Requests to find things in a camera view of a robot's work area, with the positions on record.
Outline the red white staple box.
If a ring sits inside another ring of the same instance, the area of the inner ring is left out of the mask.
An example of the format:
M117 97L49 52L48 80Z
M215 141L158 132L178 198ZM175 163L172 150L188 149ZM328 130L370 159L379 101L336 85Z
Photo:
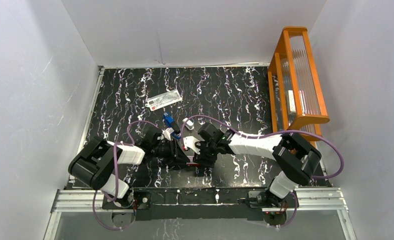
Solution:
M200 167L201 166L199 163L195 163L195 162L187 162L186 164L189 167Z

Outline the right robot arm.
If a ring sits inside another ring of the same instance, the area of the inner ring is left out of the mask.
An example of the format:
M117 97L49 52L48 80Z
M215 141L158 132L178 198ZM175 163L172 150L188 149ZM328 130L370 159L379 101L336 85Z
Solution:
M183 143L186 150L194 151L194 161L199 164L216 161L218 154L274 159L281 171L266 191L267 203L273 207L279 207L289 193L310 182L322 156L301 134L293 131L262 137L231 129L222 132L207 122L199 129L198 135L199 139L185 137Z

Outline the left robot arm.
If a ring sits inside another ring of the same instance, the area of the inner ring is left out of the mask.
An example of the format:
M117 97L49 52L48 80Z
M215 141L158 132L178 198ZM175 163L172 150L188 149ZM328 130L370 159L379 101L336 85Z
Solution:
M170 133L152 126L134 145L115 144L95 136L70 162L68 173L91 189L104 192L120 207L128 208L134 202L134 194L120 178L119 165L140 165L153 159L169 166L186 166L190 162Z

